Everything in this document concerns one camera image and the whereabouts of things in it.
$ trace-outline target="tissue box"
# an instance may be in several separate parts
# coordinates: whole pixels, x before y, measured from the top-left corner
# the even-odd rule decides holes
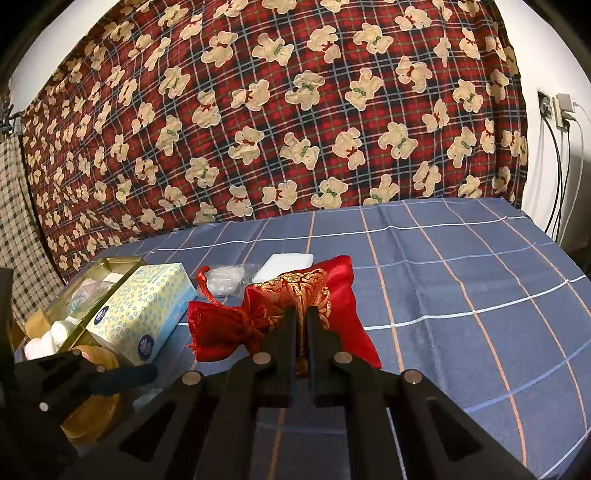
[[[196,296],[183,265],[139,267],[86,327],[133,365],[151,362]]]

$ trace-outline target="black cable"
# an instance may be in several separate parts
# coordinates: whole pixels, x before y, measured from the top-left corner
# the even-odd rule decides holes
[[[566,176],[564,177],[564,183],[563,183],[563,188],[562,188],[562,192],[560,195],[560,209],[558,210],[558,228],[557,228],[557,232],[556,232],[556,241],[558,241],[559,237],[560,237],[560,223],[562,221],[562,209],[563,209],[563,205],[564,205],[564,197],[566,197],[566,187],[569,184],[569,173],[570,173],[570,124],[564,120],[564,124],[566,125],[566,135],[567,135],[567,141],[568,141],[568,145],[569,145],[569,159],[566,165]]]
[[[560,188],[560,203],[558,204],[558,212],[556,215],[556,221],[554,222],[554,226],[552,227],[552,235],[551,238],[554,241],[558,241],[558,235],[560,234],[560,221],[562,219],[562,205],[564,203],[564,182],[562,176],[562,162],[558,163],[558,187]]]
[[[562,168],[560,167],[560,151],[558,150],[558,143],[556,142],[556,137],[554,136],[554,132],[552,131],[552,127],[548,123],[546,117],[542,117],[542,120],[546,125],[548,125],[548,130],[550,130],[550,135],[552,135],[552,141],[554,142],[554,148],[556,149],[556,159],[558,162],[558,176],[562,178]],[[552,207],[552,213],[550,214],[550,218],[548,219],[548,225],[544,229],[544,233],[548,233],[548,229],[550,228],[550,224],[552,223],[552,218],[554,217],[554,212],[556,211],[556,206],[558,205],[558,190],[559,187],[556,187],[556,196],[554,197],[554,206]]]

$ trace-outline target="white cable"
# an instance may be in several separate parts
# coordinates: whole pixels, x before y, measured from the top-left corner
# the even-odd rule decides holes
[[[585,112],[585,110],[583,109],[583,107],[581,107],[580,105],[577,105],[581,110],[583,110],[583,112]],[[585,159],[584,159],[584,137],[583,137],[583,127],[581,127],[581,124],[579,123],[579,121],[574,118],[573,120],[574,122],[576,122],[576,124],[579,126],[579,130],[581,132],[581,165],[579,167],[579,179],[577,181],[577,189],[574,192],[574,198],[573,198],[573,202],[570,205],[570,210],[569,210],[569,214],[566,217],[566,221],[564,223],[564,226],[562,227],[562,235],[560,235],[560,240],[558,242],[559,245],[562,245],[562,240],[564,239],[564,234],[566,233],[566,228],[569,224],[569,220],[570,220],[570,216],[573,214],[573,210],[574,210],[574,204],[577,201],[577,196],[579,195],[579,189],[581,186],[581,179],[583,178],[583,166],[585,163]]]
[[[583,111],[583,113],[584,113],[585,117],[587,117],[587,122],[589,122],[589,125],[591,125],[591,120],[589,119],[589,115],[587,115],[587,112],[586,112],[586,111],[585,111],[585,109],[583,108],[583,105],[579,105],[577,102],[573,102],[573,105],[574,105],[575,107],[577,107],[577,106],[578,106],[578,107],[579,107],[579,108],[580,108],[580,109]]]

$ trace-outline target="red silk pouch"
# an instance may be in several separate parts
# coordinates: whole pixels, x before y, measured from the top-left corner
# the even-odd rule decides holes
[[[241,344],[249,353],[261,350],[267,333],[279,327],[283,310],[295,306],[298,317],[297,352],[306,352],[304,327],[308,307],[318,307],[323,327],[340,337],[344,351],[381,368],[378,353],[357,317],[351,258],[345,255],[312,265],[305,270],[284,273],[265,283],[249,285],[240,307],[219,303],[207,290],[205,274],[197,273],[197,283],[211,302],[190,301],[187,312],[190,347],[199,362],[213,362],[229,357]]]

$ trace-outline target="drawstring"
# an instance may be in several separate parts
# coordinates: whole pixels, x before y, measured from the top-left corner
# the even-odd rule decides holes
[[[209,289],[207,288],[207,277],[205,276],[205,274],[207,272],[209,272],[211,270],[211,268],[209,268],[208,266],[205,267],[201,267],[199,269],[199,271],[197,272],[197,276],[195,277],[195,280],[197,281],[197,285],[199,285],[199,290],[201,290],[201,293],[203,294],[203,296],[208,299],[211,303],[213,303],[216,307],[221,308],[221,309],[225,309],[225,310],[231,310],[233,312],[236,312],[237,314],[240,315],[240,318],[242,320],[242,324],[244,325],[244,328],[246,329],[246,340],[245,340],[245,345],[248,348],[248,350],[251,350],[251,345],[257,345],[260,344],[260,340],[255,341],[256,338],[258,339],[262,339],[263,338],[263,334],[261,333],[260,330],[258,330],[255,327],[255,322],[254,320],[249,316],[249,314],[242,308],[242,307],[228,307],[222,303],[219,303],[216,298],[212,295],[212,293],[209,291]]]

